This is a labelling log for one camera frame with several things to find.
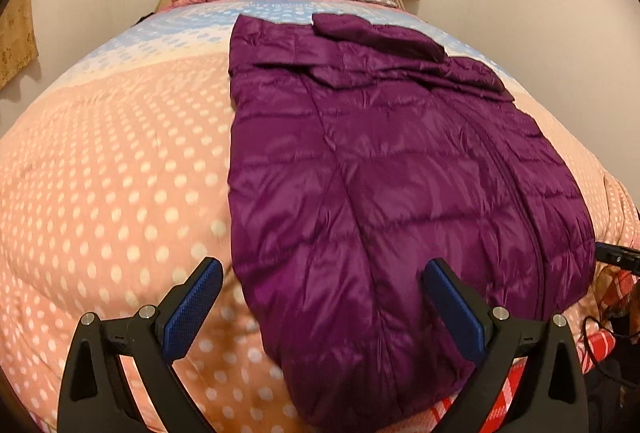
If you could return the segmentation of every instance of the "blue gripper pad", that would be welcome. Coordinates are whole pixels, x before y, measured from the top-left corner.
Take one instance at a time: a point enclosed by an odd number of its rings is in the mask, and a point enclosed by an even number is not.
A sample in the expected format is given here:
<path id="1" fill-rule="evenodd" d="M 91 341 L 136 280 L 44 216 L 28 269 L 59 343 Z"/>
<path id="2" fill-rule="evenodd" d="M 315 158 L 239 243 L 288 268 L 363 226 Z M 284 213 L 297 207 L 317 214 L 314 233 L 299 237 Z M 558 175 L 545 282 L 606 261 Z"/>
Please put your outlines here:
<path id="1" fill-rule="evenodd" d="M 462 295 L 436 261 L 427 263 L 422 283 L 460 355 L 479 366 L 485 354 L 484 330 Z"/>
<path id="2" fill-rule="evenodd" d="M 191 348 L 193 339 L 220 294 L 223 277 L 222 264 L 217 259 L 206 258 L 189 279 L 183 285 L 174 287 L 159 305 L 161 311 L 164 311 L 162 306 L 165 301 L 170 303 L 168 306 L 175 307 L 166 320 L 161 341 L 162 356 L 168 363 L 183 358 Z"/>

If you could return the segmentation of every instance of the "curtain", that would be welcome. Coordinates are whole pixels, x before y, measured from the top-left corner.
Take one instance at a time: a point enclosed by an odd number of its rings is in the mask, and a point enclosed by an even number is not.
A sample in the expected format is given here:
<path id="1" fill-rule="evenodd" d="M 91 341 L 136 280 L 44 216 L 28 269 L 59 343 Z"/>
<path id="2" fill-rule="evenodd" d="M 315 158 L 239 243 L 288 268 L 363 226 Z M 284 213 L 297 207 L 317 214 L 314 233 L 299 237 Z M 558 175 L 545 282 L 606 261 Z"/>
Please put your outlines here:
<path id="1" fill-rule="evenodd" d="M 9 0 L 0 15 L 0 88 L 37 56 L 31 0 Z"/>

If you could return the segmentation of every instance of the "jacket zipper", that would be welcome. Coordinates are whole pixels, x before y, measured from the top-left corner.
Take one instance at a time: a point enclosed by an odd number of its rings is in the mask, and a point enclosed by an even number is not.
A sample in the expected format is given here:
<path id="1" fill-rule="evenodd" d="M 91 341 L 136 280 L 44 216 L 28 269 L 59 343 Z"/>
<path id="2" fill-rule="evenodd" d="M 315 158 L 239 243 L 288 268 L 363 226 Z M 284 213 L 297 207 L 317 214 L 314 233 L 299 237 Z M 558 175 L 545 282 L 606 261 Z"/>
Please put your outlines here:
<path id="1" fill-rule="evenodd" d="M 500 170 L 503 180 L 507 184 L 511 198 L 516 202 L 516 208 L 520 214 L 522 220 L 526 223 L 526 228 L 529 233 L 529 239 L 533 245 L 535 254 L 536 254 L 536 263 L 538 266 L 538 301 L 536 302 L 536 319 L 542 320 L 544 316 L 542 315 L 544 309 L 544 300 L 545 300 L 545 279 L 544 279 L 544 269 L 542 262 L 542 252 L 540 251 L 540 243 L 538 241 L 538 236 L 534 229 L 533 223 L 531 222 L 531 217 L 529 216 L 529 211 L 524 206 L 524 202 L 522 199 L 522 194 L 520 194 L 520 190 L 518 189 L 517 182 L 511 172 L 510 167 L 505 164 L 504 158 L 500 154 L 497 146 L 494 143 L 494 140 L 489 136 L 486 130 L 482 127 L 481 124 L 478 124 L 475 118 L 475 114 L 471 113 L 461 113 L 458 111 L 458 108 L 453 105 L 452 102 L 446 98 L 445 95 L 437 92 L 436 90 L 431 90 L 431 93 L 436 93 L 439 99 L 441 99 L 449 109 L 451 109 L 459 118 L 466 122 L 476 133 L 479 139 L 484 145 L 484 148 L 487 150 L 489 155 L 491 155 L 494 163 Z"/>

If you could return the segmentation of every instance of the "floral patterned curtain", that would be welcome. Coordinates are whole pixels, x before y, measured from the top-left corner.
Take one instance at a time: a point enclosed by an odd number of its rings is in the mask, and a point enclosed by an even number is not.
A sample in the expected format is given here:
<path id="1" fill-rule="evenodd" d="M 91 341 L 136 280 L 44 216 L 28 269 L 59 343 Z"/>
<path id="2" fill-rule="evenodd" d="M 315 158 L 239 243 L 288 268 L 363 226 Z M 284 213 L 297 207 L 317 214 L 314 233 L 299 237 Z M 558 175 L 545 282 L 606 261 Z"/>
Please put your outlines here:
<path id="1" fill-rule="evenodd" d="M 37 56 L 31 0 L 9 0 L 0 15 L 0 88 Z"/>

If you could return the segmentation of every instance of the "black cable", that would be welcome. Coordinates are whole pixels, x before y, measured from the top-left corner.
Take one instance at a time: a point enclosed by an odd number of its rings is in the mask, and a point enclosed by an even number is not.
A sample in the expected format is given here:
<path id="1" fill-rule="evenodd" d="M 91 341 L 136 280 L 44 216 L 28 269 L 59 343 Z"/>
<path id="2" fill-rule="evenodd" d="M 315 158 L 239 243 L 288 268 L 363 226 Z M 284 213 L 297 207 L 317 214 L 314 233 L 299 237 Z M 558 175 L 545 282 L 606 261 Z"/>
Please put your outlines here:
<path id="1" fill-rule="evenodd" d="M 602 330 L 606 330 L 609 334 L 614 336 L 616 339 L 633 339 L 634 337 L 640 336 L 640 332 L 636 332 L 635 334 L 632 334 L 630 336 L 627 336 L 625 334 L 617 334 L 615 332 L 610 331 L 608 328 L 606 328 L 602 323 L 600 323 L 596 318 L 592 316 L 587 316 L 582 320 L 582 340 L 584 342 L 584 350 L 586 350 L 587 355 L 589 355 L 589 359 L 591 359 L 593 366 L 595 366 L 601 374 L 603 374 L 605 377 L 608 377 L 612 381 L 615 381 L 616 383 L 621 384 L 622 386 L 626 386 L 630 389 L 636 389 L 638 387 L 637 384 L 632 383 L 631 381 L 627 381 L 626 379 L 620 379 L 619 377 L 616 377 L 615 375 L 610 374 L 606 369 L 600 366 L 600 362 L 596 359 L 596 356 L 593 354 L 593 350 L 591 350 L 591 345 L 589 344 L 589 339 L 587 338 L 587 321 L 589 320 L 596 323 Z"/>

